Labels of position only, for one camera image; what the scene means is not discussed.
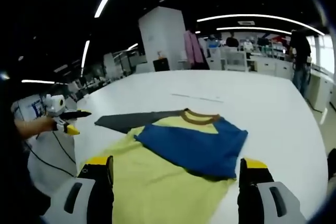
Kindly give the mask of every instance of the black cable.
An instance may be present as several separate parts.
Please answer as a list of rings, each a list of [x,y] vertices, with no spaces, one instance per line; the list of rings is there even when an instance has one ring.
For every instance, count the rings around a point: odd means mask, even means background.
[[[70,155],[65,151],[65,149],[63,148],[63,146],[61,145],[61,142],[59,141],[58,137],[56,136],[56,134],[52,131],[53,135],[55,136],[57,142],[59,143],[59,146],[61,146],[62,150],[64,151],[64,153],[68,156],[68,158],[73,161],[75,164],[76,162],[70,157]]]
[[[27,145],[27,147],[29,148],[29,150],[31,151],[31,153],[33,153],[33,154],[35,155],[35,157],[36,157],[38,160],[40,160],[42,163],[44,163],[44,164],[46,164],[46,165],[48,165],[48,166],[50,166],[50,167],[52,167],[52,168],[55,168],[55,169],[57,169],[57,170],[60,170],[60,171],[62,171],[62,172],[64,172],[64,173],[66,173],[66,174],[69,174],[71,177],[74,177],[74,175],[72,175],[72,174],[69,173],[68,171],[66,171],[66,170],[64,170],[64,169],[62,169],[62,168],[59,168],[59,167],[57,167],[57,166],[51,165],[50,163],[47,163],[47,162],[45,162],[44,160],[42,160],[39,156],[37,156],[37,154],[36,154],[35,152],[33,152],[33,150],[31,149],[31,147],[29,146],[29,144],[27,144],[26,142],[24,142],[24,143]]]

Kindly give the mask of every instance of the white table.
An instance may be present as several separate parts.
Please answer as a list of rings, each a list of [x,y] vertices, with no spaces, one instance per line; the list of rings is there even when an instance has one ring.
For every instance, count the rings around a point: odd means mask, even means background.
[[[92,112],[76,124],[81,131],[75,137],[78,162],[123,136],[93,124],[103,115],[190,108],[199,113],[219,113],[246,129],[249,134],[239,159],[250,157],[266,163],[274,180],[284,183],[300,200],[306,218],[325,199],[328,176],[322,136],[310,109],[289,80],[231,71],[151,72],[111,83],[80,100],[78,108]],[[238,193],[236,182],[211,223],[238,223]]]

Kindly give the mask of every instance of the floor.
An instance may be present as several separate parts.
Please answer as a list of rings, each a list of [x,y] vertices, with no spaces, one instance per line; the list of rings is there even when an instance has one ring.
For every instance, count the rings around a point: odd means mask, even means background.
[[[325,118],[325,121],[322,125],[320,125],[320,120],[322,117],[322,113],[311,110],[317,123],[320,126],[321,134],[324,141],[325,152],[328,154],[333,148],[336,148],[336,111],[329,104],[328,114]],[[332,192],[333,189],[336,188],[336,177],[333,177],[328,183],[328,194]]]

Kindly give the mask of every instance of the human arm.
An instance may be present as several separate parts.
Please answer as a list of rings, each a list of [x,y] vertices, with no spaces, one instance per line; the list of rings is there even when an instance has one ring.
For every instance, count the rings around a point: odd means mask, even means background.
[[[29,122],[14,120],[14,123],[24,140],[45,131],[52,131],[55,125],[55,121],[47,116],[42,116]]]

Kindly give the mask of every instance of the person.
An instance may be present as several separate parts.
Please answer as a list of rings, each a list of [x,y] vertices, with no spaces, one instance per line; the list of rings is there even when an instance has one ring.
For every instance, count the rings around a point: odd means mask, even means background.
[[[43,223],[40,216],[49,208],[50,198],[38,191],[30,180],[23,145],[34,135],[52,131],[55,121],[47,116],[30,122],[14,120],[10,111],[12,101],[8,98],[10,88],[4,89],[2,82],[0,91],[1,219],[10,223]]]
[[[306,90],[310,78],[310,45],[304,34],[296,30],[292,31],[291,40],[289,44],[289,56],[294,58],[293,49],[296,50],[295,57],[295,71],[293,77],[293,84],[299,90],[301,95],[305,98]]]
[[[235,38],[235,33],[233,31],[230,32],[231,37],[228,37],[226,39],[226,45],[228,47],[238,47],[239,46],[239,42],[238,40]]]

